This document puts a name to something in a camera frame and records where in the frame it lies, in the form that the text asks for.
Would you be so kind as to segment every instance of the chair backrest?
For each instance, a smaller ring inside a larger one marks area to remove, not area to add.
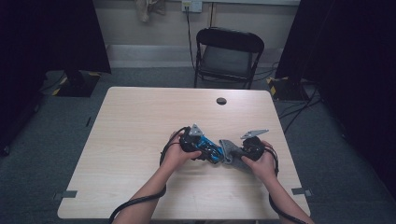
[[[219,27],[210,27],[199,31],[196,41],[198,48],[200,48],[200,44],[203,44],[259,54],[264,50],[264,42],[257,35]]]

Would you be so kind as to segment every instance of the electrical outlet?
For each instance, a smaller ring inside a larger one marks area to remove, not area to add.
[[[189,9],[189,12],[192,12],[192,1],[186,1],[182,0],[181,1],[181,11],[186,11],[186,7]]]
[[[186,7],[189,9],[189,12],[202,12],[202,0],[197,1],[181,1],[181,11],[186,11]]]

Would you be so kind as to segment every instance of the human hand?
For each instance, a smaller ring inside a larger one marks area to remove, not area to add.
[[[175,171],[176,169],[180,168],[187,160],[195,159],[201,155],[201,151],[194,151],[194,152],[185,152],[181,148],[179,143],[180,136],[183,133],[179,133],[176,135],[172,141],[170,142],[170,147],[168,148],[165,157],[163,159],[163,163],[161,166],[167,167]]]
[[[262,140],[262,143],[267,147],[272,147],[271,144],[264,140]],[[253,174],[257,176],[262,182],[265,183],[276,178],[275,162],[271,153],[264,151],[262,156],[256,161],[253,161],[246,156],[243,156],[241,159],[251,168]]]

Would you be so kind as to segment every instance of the black cable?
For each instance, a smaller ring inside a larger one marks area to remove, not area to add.
[[[190,47],[191,64],[192,64],[192,68],[195,70],[194,59],[192,58],[192,43],[191,43],[191,32],[190,32],[190,8],[184,7],[184,9],[186,11],[187,26],[189,28],[189,47]]]
[[[269,76],[271,76],[271,75],[274,73],[275,70],[272,70],[271,73],[268,74],[268,75],[265,76],[265,77],[261,77],[261,78],[258,78],[258,79],[254,79],[253,82],[255,82],[255,81],[260,81],[260,80],[263,80],[263,79],[268,78]]]
[[[279,62],[273,63],[273,64],[271,65],[271,69],[270,69],[270,70],[265,71],[265,72],[256,73],[256,74],[254,74],[254,75],[257,76],[257,75],[261,75],[261,74],[265,74],[265,73],[269,73],[269,72],[271,72],[271,74],[272,74],[272,73],[277,69],[277,67],[275,67],[275,65],[276,65],[277,63],[279,63]]]
[[[39,91],[46,91],[47,89],[53,87],[56,83],[58,83],[59,81],[61,81],[62,77],[64,76],[64,72],[62,73],[62,75],[52,84],[50,84],[48,87],[45,87]]]
[[[212,2],[212,8],[210,8],[210,23],[209,27],[212,27],[212,21],[213,21],[213,6],[215,3]]]
[[[168,143],[165,145],[165,147],[163,148],[163,152],[161,153],[161,157],[160,157],[160,165],[163,163],[163,159],[165,158],[165,154],[168,151],[168,148],[170,146],[172,146],[173,144],[171,144],[172,140],[183,130],[187,130],[187,127],[181,128],[180,130],[178,130],[177,132],[175,132],[171,138],[169,139]],[[144,203],[147,201],[151,201],[154,199],[159,199],[161,198],[164,194],[166,193],[166,185],[163,187],[163,189],[156,193],[156,194],[152,194],[149,196],[144,196],[144,197],[140,197],[140,198],[136,198],[136,199],[132,199],[126,203],[123,203],[122,205],[118,206],[113,213],[111,214],[110,218],[108,219],[108,223],[111,224],[114,221],[114,218],[116,217],[116,215],[124,208],[129,207],[131,205],[137,204],[137,203]]]
[[[283,109],[282,113],[279,114],[279,118],[281,118],[282,115],[283,115],[288,109],[290,109],[290,108],[292,108],[292,107],[295,107],[295,106],[298,106],[298,105],[303,105],[303,104],[305,104],[305,102],[300,102],[300,103],[297,103],[297,104],[295,104],[295,105],[290,105],[290,106],[286,107],[285,109]]]
[[[309,103],[311,103],[311,101],[314,99],[315,97],[315,93],[317,93],[318,90],[318,86],[315,87],[314,93],[312,93],[312,96],[309,98],[308,102],[306,102],[306,104],[303,106],[303,108],[301,108],[298,113],[296,114],[296,116],[294,116],[294,118],[291,120],[291,122],[288,124],[288,126],[286,127],[285,131],[283,131],[283,133],[286,133],[290,127],[290,125],[297,119],[297,117],[301,114],[301,112],[303,112],[304,109],[308,108]]]
[[[269,153],[272,155],[272,157],[274,158],[274,161],[275,161],[275,175],[276,175],[276,177],[277,177],[277,174],[279,173],[279,161],[278,161],[276,152],[275,152],[274,149],[273,149],[272,147],[270,147],[270,146],[265,146],[264,151],[269,152]],[[280,210],[280,209],[276,206],[276,204],[274,203],[274,201],[273,201],[273,199],[272,199],[272,197],[271,197],[271,194],[268,195],[268,198],[269,198],[269,202],[270,202],[271,207],[272,207],[272,208],[274,209],[274,211],[276,211],[280,216],[282,216],[282,217],[284,217],[284,218],[286,218],[286,219],[288,219],[288,220],[290,220],[290,221],[292,221],[292,222],[294,222],[294,223],[306,224],[306,222],[300,220],[299,218],[293,217],[293,216],[291,216],[291,215],[289,215],[289,214],[283,212],[282,210]]]
[[[175,132],[175,133],[171,136],[171,138],[169,139],[168,143],[167,143],[167,144],[165,145],[165,147],[163,148],[163,152],[161,153],[161,157],[160,157],[160,166],[161,166],[161,164],[163,163],[163,159],[165,158],[165,154],[166,154],[168,148],[169,148],[170,146],[172,146],[173,144],[176,144],[176,143],[172,143],[172,144],[171,144],[171,142],[173,141],[173,139],[174,139],[179,133],[181,133],[181,131],[186,131],[187,129],[188,129],[188,127],[183,127],[183,128],[181,128],[180,130],[178,130],[177,132]],[[274,158],[274,160],[275,160],[275,173],[276,173],[276,176],[277,176],[277,174],[279,173],[279,168],[278,168],[278,167],[279,167],[279,163],[278,163],[278,158],[277,158],[276,152],[274,151],[274,149],[273,149],[272,147],[269,147],[269,146],[265,146],[264,151],[269,152],[269,153],[272,155],[272,157]],[[153,194],[153,195],[149,195],[149,196],[145,196],[145,197],[140,197],[140,198],[137,198],[137,199],[132,199],[132,200],[126,202],[126,203],[123,203],[122,205],[120,205],[119,207],[117,207],[117,208],[113,211],[113,213],[111,214],[111,216],[110,216],[110,218],[109,218],[108,223],[109,223],[109,224],[113,223],[114,218],[116,217],[116,215],[117,215],[122,209],[124,209],[124,208],[126,208],[126,207],[128,207],[128,206],[137,204],[137,203],[143,203],[143,202],[151,201],[151,200],[154,200],[154,199],[159,199],[159,198],[161,198],[165,193],[166,193],[166,185],[163,187],[163,189],[162,189],[159,193],[156,193],[156,194]],[[278,207],[276,207],[275,203],[273,202],[273,200],[272,200],[272,198],[271,198],[271,195],[269,195],[269,201],[270,201],[271,207],[272,207],[272,208],[274,209],[274,211],[276,211],[280,216],[282,216],[282,217],[284,217],[284,218],[287,218],[288,220],[291,220],[291,221],[293,221],[293,222],[295,222],[295,223],[298,223],[298,224],[306,224],[305,222],[301,221],[301,220],[298,219],[297,217],[290,216],[290,215],[284,213],[283,211],[281,211]]]
[[[318,99],[316,102],[314,102],[313,104],[309,105],[308,107],[311,107],[312,105],[317,105],[317,104],[320,103],[321,101],[322,101],[322,100],[321,100],[321,98],[320,98],[320,99]],[[280,116],[279,119],[283,119],[283,118],[285,118],[285,117],[287,117],[287,116],[289,116],[289,115],[295,114],[295,113],[299,112],[300,110],[301,110],[301,108],[300,108],[300,109],[293,110],[293,111],[291,111],[291,112],[289,112],[289,113],[287,113],[287,114],[285,114],[285,115]]]

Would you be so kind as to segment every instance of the silver metal part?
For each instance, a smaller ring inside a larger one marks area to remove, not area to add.
[[[198,128],[198,125],[192,124],[192,127],[189,132],[189,136],[202,136],[204,133],[201,131],[201,129]]]
[[[224,152],[224,164],[251,172],[250,168],[240,158],[233,156],[240,152],[242,148],[236,146],[232,141],[226,139],[220,139],[219,143]]]
[[[241,136],[241,139],[251,138],[251,137],[257,136],[257,135],[259,135],[259,134],[268,133],[268,132],[269,132],[268,129],[249,131],[249,132],[245,133],[244,135],[242,135],[242,136]]]

